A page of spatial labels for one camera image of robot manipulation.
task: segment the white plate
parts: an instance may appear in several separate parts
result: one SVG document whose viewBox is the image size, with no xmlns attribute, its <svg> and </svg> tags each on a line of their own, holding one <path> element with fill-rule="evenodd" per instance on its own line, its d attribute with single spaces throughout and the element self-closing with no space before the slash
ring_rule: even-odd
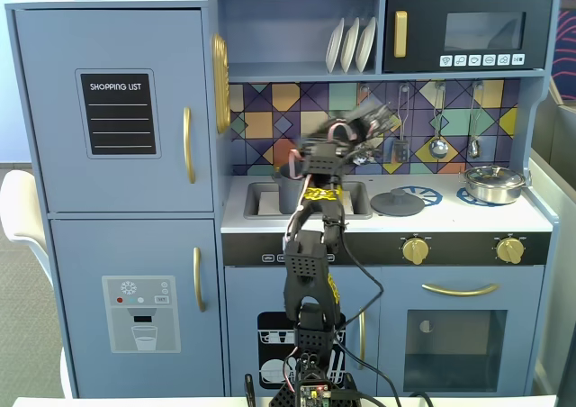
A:
<svg viewBox="0 0 576 407">
<path fill-rule="evenodd" d="M 332 32 L 330 37 L 330 42 L 328 43 L 328 50 L 326 51 L 326 67 L 328 72 L 332 72 L 334 65 L 336 65 L 336 59 L 338 58 L 338 52 L 340 50 L 340 42 L 342 41 L 342 33 L 344 33 L 344 19 L 340 19 L 340 23 L 336 26 L 336 29 Z"/>
<path fill-rule="evenodd" d="M 344 39 L 344 46 L 342 47 L 342 55 L 340 56 L 340 65 L 342 70 L 348 72 L 352 58 L 354 57 L 354 49 L 356 48 L 356 41 L 358 39 L 358 27 L 360 26 L 360 19 L 356 17 L 352 27 L 346 34 Z"/>
<path fill-rule="evenodd" d="M 374 34 L 376 32 L 376 18 L 372 17 L 370 22 L 362 31 L 360 41 L 358 42 L 358 50 L 356 50 L 356 67 L 358 71 L 363 72 L 370 56 L 370 50 L 374 43 Z"/>
</svg>

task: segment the microwave window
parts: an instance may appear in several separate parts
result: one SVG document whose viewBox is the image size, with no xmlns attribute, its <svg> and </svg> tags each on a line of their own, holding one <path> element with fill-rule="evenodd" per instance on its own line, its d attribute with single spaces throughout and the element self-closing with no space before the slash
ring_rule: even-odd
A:
<svg viewBox="0 0 576 407">
<path fill-rule="evenodd" d="M 518 50 L 525 13 L 450 13 L 444 48 L 449 50 Z"/>
</svg>

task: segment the sink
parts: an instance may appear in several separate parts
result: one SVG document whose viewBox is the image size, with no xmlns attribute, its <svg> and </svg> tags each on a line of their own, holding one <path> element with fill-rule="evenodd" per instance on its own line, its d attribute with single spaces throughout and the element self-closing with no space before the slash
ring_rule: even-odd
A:
<svg viewBox="0 0 576 407">
<path fill-rule="evenodd" d="M 346 211 L 346 218 L 352 220 L 365 220 L 372 217 L 372 208 L 366 187 L 362 182 L 344 182 L 344 192 L 350 193 L 352 213 Z M 258 214 L 260 202 L 267 205 L 266 214 Z M 278 209 L 278 184 L 274 182 L 255 182 L 248 186 L 246 204 L 244 205 L 244 218 L 249 220 L 287 220 L 290 215 L 280 213 Z M 311 219 L 319 219 L 321 215 L 315 214 Z"/>
</svg>

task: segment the shopping list sign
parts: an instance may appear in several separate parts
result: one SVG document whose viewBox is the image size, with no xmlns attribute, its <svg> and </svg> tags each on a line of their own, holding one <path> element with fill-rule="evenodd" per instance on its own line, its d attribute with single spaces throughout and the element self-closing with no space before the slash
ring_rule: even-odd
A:
<svg viewBox="0 0 576 407">
<path fill-rule="evenodd" d="M 149 74 L 81 74 L 93 155 L 157 153 Z"/>
</svg>

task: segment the gray carpet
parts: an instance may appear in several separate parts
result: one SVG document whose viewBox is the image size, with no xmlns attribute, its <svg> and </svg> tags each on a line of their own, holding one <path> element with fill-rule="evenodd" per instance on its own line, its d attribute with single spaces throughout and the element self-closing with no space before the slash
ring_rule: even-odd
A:
<svg viewBox="0 0 576 407">
<path fill-rule="evenodd" d="M 0 184 L 7 170 L 0 169 Z M 50 282 L 25 245 L 0 229 L 0 407 L 19 396 L 62 398 L 60 329 Z"/>
</svg>

